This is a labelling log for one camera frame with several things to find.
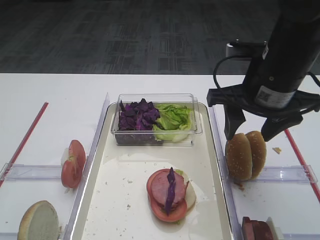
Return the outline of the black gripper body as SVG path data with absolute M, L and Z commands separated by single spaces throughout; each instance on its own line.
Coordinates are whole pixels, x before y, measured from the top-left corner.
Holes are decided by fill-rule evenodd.
M 232 105 L 276 121 L 320 110 L 320 96 L 298 90 L 297 84 L 237 84 L 208 90 L 207 103 Z

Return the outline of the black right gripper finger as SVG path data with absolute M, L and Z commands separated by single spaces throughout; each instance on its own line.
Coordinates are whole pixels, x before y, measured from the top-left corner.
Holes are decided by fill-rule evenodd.
M 272 138 L 283 132 L 284 130 L 295 125 L 295 118 L 284 118 L 274 120 L 267 118 L 261 128 L 261 135 L 265 142 L 270 141 Z

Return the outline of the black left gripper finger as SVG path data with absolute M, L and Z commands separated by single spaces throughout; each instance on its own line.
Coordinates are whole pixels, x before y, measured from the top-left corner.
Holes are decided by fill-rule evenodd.
M 237 106 L 225 104 L 224 109 L 224 134 L 227 140 L 231 140 L 238 128 L 246 121 L 243 110 Z

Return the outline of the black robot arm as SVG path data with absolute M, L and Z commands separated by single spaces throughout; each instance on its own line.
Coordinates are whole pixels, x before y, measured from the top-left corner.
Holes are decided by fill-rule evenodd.
M 261 134 L 269 141 L 320 110 L 320 97 L 299 90 L 320 54 L 320 3 L 281 0 L 280 15 L 263 51 L 247 53 L 250 64 L 241 84 L 208 91 L 209 106 L 223 105 L 227 140 L 245 122 L 244 112 L 265 118 Z

